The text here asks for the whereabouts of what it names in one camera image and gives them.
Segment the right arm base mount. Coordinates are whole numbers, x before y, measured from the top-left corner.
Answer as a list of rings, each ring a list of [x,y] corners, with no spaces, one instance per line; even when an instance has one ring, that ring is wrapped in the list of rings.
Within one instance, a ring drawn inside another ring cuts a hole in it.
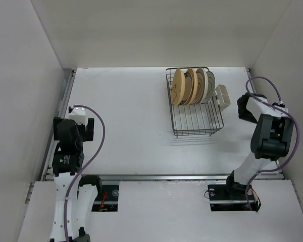
[[[232,195],[225,190],[224,184],[210,184],[204,193],[209,199],[210,210],[212,212],[224,211],[255,211],[258,212],[262,206],[261,200],[257,193],[249,188],[247,197],[245,192]]]

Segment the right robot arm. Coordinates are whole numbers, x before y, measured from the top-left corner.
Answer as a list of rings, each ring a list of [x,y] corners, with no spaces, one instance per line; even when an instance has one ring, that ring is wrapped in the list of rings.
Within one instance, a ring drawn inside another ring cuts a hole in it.
[[[290,148],[294,122],[286,114],[282,102],[265,105],[261,94],[245,93],[238,100],[238,117],[256,124],[250,141],[250,153],[237,169],[228,176],[224,193],[234,199],[245,195],[251,178],[260,173],[271,161],[285,157]]]

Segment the cream plate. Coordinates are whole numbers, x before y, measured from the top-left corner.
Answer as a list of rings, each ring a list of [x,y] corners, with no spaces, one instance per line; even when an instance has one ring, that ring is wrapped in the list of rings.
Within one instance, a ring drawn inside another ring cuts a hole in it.
[[[206,98],[208,94],[208,88],[209,88],[208,76],[204,68],[198,68],[196,70],[196,75],[197,75],[197,92],[192,104],[203,104],[206,103]]]

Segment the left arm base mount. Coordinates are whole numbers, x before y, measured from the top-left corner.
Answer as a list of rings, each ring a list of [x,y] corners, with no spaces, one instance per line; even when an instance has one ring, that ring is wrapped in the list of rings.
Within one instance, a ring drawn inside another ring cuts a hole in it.
[[[106,184],[98,192],[93,203],[92,212],[117,212],[119,184]]]

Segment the white plate with black rings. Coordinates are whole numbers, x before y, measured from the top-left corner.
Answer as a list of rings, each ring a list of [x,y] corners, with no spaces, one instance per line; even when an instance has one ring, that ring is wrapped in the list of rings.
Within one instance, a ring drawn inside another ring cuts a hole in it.
[[[206,98],[205,98],[205,103],[207,103],[211,99],[211,97],[214,93],[215,84],[216,84],[215,76],[211,71],[207,72],[207,76],[208,76],[208,90],[207,90],[207,94],[206,94]]]

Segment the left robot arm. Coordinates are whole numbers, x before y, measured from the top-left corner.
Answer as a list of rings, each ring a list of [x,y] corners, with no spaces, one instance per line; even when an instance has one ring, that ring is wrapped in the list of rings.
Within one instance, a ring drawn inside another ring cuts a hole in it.
[[[94,119],[88,124],[55,117],[53,175],[56,186],[54,220],[49,241],[90,241],[88,221],[95,200],[103,194],[97,175],[81,175],[83,143],[93,140]]]

